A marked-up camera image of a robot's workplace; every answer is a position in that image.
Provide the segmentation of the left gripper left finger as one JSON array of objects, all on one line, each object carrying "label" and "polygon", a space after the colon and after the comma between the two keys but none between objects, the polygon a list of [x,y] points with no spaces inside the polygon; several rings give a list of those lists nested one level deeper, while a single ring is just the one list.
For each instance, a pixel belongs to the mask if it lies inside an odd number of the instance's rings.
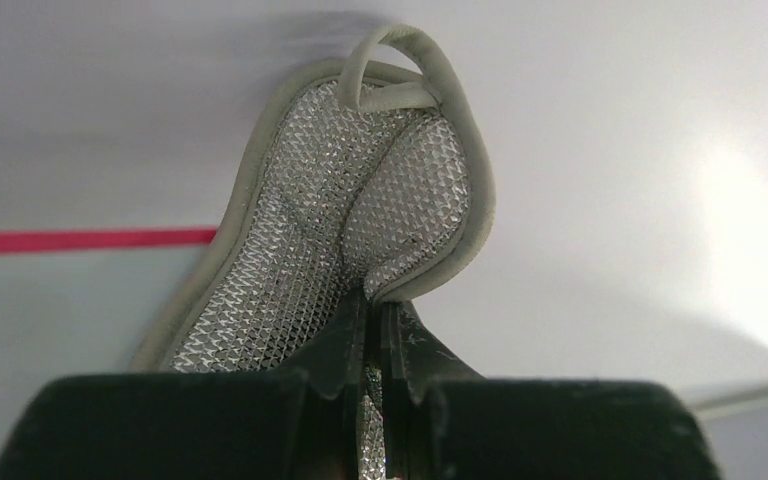
[{"label": "left gripper left finger", "polygon": [[354,288],[326,325],[280,365],[297,382],[288,479],[357,479],[368,301]]}]

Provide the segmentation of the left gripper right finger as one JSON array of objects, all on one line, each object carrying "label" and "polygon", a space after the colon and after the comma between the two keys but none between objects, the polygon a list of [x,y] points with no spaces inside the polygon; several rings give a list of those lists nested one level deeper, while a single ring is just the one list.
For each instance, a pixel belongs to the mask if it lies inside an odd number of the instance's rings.
[{"label": "left gripper right finger", "polygon": [[411,302],[385,303],[379,313],[386,473],[414,479],[409,449],[418,425],[415,416],[428,389],[440,381],[481,380],[483,376],[426,328]]}]

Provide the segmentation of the red framed whiteboard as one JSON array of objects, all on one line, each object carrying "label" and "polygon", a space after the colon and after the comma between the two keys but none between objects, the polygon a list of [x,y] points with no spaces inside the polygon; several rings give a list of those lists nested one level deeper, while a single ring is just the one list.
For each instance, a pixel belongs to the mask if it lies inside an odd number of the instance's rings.
[{"label": "red framed whiteboard", "polygon": [[214,233],[0,231],[0,446],[47,382],[122,370]]}]

